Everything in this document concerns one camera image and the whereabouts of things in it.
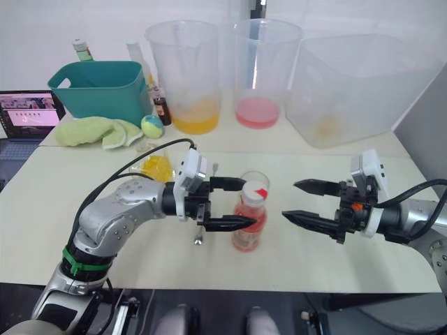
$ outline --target white bottle cap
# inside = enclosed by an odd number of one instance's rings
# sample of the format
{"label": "white bottle cap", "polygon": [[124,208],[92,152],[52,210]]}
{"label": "white bottle cap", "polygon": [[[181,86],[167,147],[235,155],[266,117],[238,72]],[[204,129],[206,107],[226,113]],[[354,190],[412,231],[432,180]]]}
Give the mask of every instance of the white bottle cap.
{"label": "white bottle cap", "polygon": [[73,44],[73,47],[76,51],[85,51],[87,50],[87,42],[84,40],[76,39],[71,44]]}
{"label": "white bottle cap", "polygon": [[140,43],[136,40],[128,40],[126,42],[127,48],[128,49],[138,49],[140,50]]}
{"label": "white bottle cap", "polygon": [[262,207],[267,195],[267,187],[260,181],[250,180],[242,187],[242,201],[250,207]]}

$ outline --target yellow object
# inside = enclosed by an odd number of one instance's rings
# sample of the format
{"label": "yellow object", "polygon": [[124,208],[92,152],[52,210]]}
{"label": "yellow object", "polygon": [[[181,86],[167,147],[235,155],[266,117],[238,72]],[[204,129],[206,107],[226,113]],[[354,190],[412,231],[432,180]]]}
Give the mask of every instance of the yellow object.
{"label": "yellow object", "polygon": [[183,111],[171,109],[174,125],[186,134],[199,135],[212,131],[219,121],[219,107],[211,98],[204,98]]}
{"label": "yellow object", "polygon": [[168,158],[164,156],[150,156],[143,163],[141,173],[162,183],[173,180],[173,169],[170,166]]}

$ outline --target plastic measuring cup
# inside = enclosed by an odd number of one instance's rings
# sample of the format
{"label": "plastic measuring cup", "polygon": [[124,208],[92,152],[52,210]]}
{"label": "plastic measuring cup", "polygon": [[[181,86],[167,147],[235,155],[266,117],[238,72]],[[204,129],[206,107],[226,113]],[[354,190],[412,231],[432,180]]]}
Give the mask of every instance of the plastic measuring cup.
{"label": "plastic measuring cup", "polygon": [[249,128],[278,120],[301,39],[301,28],[279,20],[235,25],[235,113]]}
{"label": "plastic measuring cup", "polygon": [[442,68],[392,36],[302,41],[286,116],[317,148],[390,131]]}
{"label": "plastic measuring cup", "polygon": [[174,125],[187,134],[211,131],[219,120],[217,29],[171,21],[146,30]]}

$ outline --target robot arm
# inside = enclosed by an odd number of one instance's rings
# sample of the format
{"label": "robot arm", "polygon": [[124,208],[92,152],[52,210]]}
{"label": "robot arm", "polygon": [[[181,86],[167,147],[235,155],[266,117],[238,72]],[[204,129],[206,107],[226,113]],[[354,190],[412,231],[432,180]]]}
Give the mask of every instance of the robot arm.
{"label": "robot arm", "polygon": [[163,184],[138,177],[87,205],[62,261],[34,307],[31,318],[36,320],[36,328],[46,322],[57,326],[62,334],[85,334],[101,303],[101,288],[113,259],[147,221],[166,216],[177,216],[181,221],[192,218],[208,231],[232,231],[255,223],[236,215],[211,217],[210,193],[216,188],[240,191],[244,181],[231,177],[204,181],[206,165],[206,159],[190,149],[175,182]]}
{"label": "robot arm", "polygon": [[409,196],[443,179],[415,186],[408,196],[388,200],[385,170],[375,150],[355,157],[351,174],[356,183],[334,183],[306,179],[295,183],[303,191],[315,195],[340,197],[335,219],[321,218],[308,211],[283,211],[292,223],[314,232],[329,235],[343,244],[347,232],[361,232],[365,237],[379,233],[387,241],[405,244],[421,253],[437,275],[442,292],[447,296],[447,192],[439,203],[409,199]]}

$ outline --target black cable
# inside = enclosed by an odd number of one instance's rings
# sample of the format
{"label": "black cable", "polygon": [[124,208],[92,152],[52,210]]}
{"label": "black cable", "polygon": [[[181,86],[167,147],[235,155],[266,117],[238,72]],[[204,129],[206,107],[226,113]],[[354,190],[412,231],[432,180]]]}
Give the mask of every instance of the black cable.
{"label": "black cable", "polygon": [[[412,188],[395,196],[392,199],[381,202],[380,204],[375,204],[374,207],[386,208],[386,207],[396,206],[396,205],[400,204],[402,201],[405,201],[408,198],[410,198],[411,196],[421,192],[422,190],[425,190],[426,188],[433,187],[436,185],[447,186],[447,179],[433,179],[433,180],[425,181],[425,182],[420,183],[416,186],[413,186]],[[444,205],[446,203],[447,203],[447,189],[444,191],[443,195],[441,196],[441,199],[439,199],[438,205],[434,208],[432,215],[425,222],[424,226],[419,231],[417,231],[415,234],[409,236],[411,241],[422,237],[425,233],[427,233],[432,228],[432,226],[438,219],[439,214],[441,214],[442,209],[444,208]]]}
{"label": "black cable", "polygon": [[79,206],[78,211],[76,212],[75,219],[73,220],[73,227],[71,229],[70,237],[68,238],[67,244],[70,245],[73,243],[73,239],[74,239],[75,234],[79,228],[79,217],[80,217],[80,214],[82,213],[82,211],[85,209],[85,207],[87,207],[89,204],[91,204],[98,197],[98,195],[104,190],[104,188],[108,184],[110,184],[112,181],[114,181],[118,178],[122,178],[122,177],[118,177],[118,176],[127,177],[130,175],[140,175],[141,177],[148,177],[145,174],[144,175],[136,174],[134,172],[120,175],[121,172],[125,171],[125,169],[131,167],[133,164],[137,163],[139,160],[143,159],[144,157],[146,157],[150,154],[153,154],[154,152],[156,152],[158,150],[161,150],[163,148],[169,147],[169,146],[177,144],[177,143],[183,143],[183,142],[188,142],[190,144],[189,145],[190,149],[196,148],[196,145],[194,144],[193,140],[190,140],[189,138],[180,138],[178,140],[173,140],[173,141],[167,142],[165,144],[161,144],[161,145],[157,146],[156,148],[153,148],[152,150],[146,151],[145,153],[139,155],[137,158],[133,159],[131,162],[127,163],[125,166],[119,168],[118,171],[116,171],[114,174],[112,174],[106,181],[104,181],[101,185],[99,185],[92,192],[90,192],[90,194],[84,199],[82,204]]}
{"label": "black cable", "polygon": [[316,311],[315,305],[312,303],[311,299],[309,298],[309,295],[308,295],[307,293],[305,293],[305,292],[304,292],[303,294],[305,295],[305,298],[306,298],[306,300],[307,300],[307,303],[311,306],[313,312],[314,312],[315,314],[318,314],[318,312]]}
{"label": "black cable", "polygon": [[107,329],[107,327],[109,327],[110,323],[113,320],[113,315],[115,314],[115,296],[113,295],[112,283],[110,282],[109,278],[107,278],[105,280],[105,282],[107,283],[107,286],[109,287],[109,292],[110,292],[111,299],[112,299],[112,301],[110,302],[110,314],[109,314],[109,318],[107,319],[107,321],[105,322],[105,324],[103,325],[101,330],[96,335],[104,334],[105,330]]}
{"label": "black cable", "polygon": [[154,299],[154,295],[155,295],[155,289],[152,290],[151,297],[149,298],[149,301],[147,302],[145,316],[142,319],[142,324],[141,324],[140,332],[138,333],[138,335],[142,335],[145,331],[147,316],[149,315],[149,309],[151,307],[152,300]]}
{"label": "black cable", "polygon": [[422,190],[425,190],[426,188],[436,186],[436,185],[447,186],[447,179],[433,179],[433,180],[425,181],[423,183],[420,183],[419,185],[413,186],[412,188],[395,196],[394,198],[391,198],[389,200],[381,202],[380,204],[375,204],[374,207],[386,208],[386,207],[395,206],[397,204],[400,204],[402,201],[410,198],[411,196],[421,192]]}
{"label": "black cable", "polygon": [[439,199],[438,204],[434,208],[434,211],[430,218],[425,222],[424,226],[417,231],[415,234],[410,236],[410,240],[413,241],[414,239],[418,239],[422,237],[426,232],[428,232],[436,220],[439,217],[439,214],[442,212],[442,209],[444,208],[444,205],[447,203],[447,189],[444,191],[443,195],[441,196],[441,199]]}
{"label": "black cable", "polygon": [[149,177],[146,174],[138,173],[138,172],[129,172],[129,173],[124,173],[124,174],[119,174],[117,176],[111,176],[109,179],[104,181],[101,185],[96,187],[84,199],[82,204],[79,206],[78,211],[76,212],[74,221],[77,223],[77,225],[75,226],[75,224],[73,223],[73,228],[71,230],[70,237],[68,238],[68,244],[71,244],[73,242],[73,238],[75,237],[75,234],[76,234],[76,232],[78,231],[78,228],[79,228],[79,217],[80,217],[82,211],[85,209],[85,207],[87,207],[89,204],[91,204],[98,197],[98,195],[104,190],[104,188],[107,187],[107,185],[110,184],[112,181],[115,181],[117,179],[121,179],[121,178],[124,178],[124,177],[130,177],[130,176],[143,177],[143,178],[147,178],[147,179],[153,180],[151,177]]}

